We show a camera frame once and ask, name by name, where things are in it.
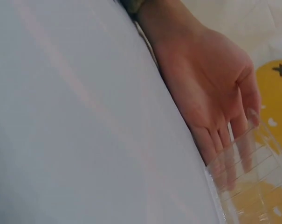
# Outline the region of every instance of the sleeve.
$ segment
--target sleeve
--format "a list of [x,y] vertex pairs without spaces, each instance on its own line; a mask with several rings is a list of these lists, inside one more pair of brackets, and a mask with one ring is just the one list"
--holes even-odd
[[145,1],[146,0],[120,0],[126,11],[131,15],[137,13]]

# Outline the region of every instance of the hand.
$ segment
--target hand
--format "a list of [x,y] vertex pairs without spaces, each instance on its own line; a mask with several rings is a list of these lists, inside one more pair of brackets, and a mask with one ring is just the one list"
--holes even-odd
[[[165,83],[209,164],[248,128],[246,112],[261,98],[249,56],[224,35],[204,27],[179,0],[148,0],[138,21],[152,45]],[[242,158],[250,154],[241,149]],[[233,161],[217,161],[220,172]],[[251,161],[243,163],[248,171]],[[225,177],[234,187],[235,170]]]

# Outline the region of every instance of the clear plastic cup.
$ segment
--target clear plastic cup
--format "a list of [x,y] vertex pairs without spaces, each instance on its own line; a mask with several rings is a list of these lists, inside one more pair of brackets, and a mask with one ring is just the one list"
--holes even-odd
[[208,185],[221,224],[282,224],[282,150],[249,116],[249,129],[207,165]]

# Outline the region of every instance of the white surface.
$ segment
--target white surface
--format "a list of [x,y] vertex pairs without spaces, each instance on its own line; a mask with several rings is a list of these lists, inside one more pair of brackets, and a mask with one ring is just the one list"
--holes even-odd
[[256,67],[282,58],[282,0],[183,0],[208,27],[239,44]]
[[0,0],[0,224],[213,224],[203,163],[112,0]]

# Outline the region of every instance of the white bedsheet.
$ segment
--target white bedsheet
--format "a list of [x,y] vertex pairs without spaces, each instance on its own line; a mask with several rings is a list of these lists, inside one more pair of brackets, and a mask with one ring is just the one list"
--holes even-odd
[[255,66],[282,58],[282,0],[183,0],[206,26],[222,32]]

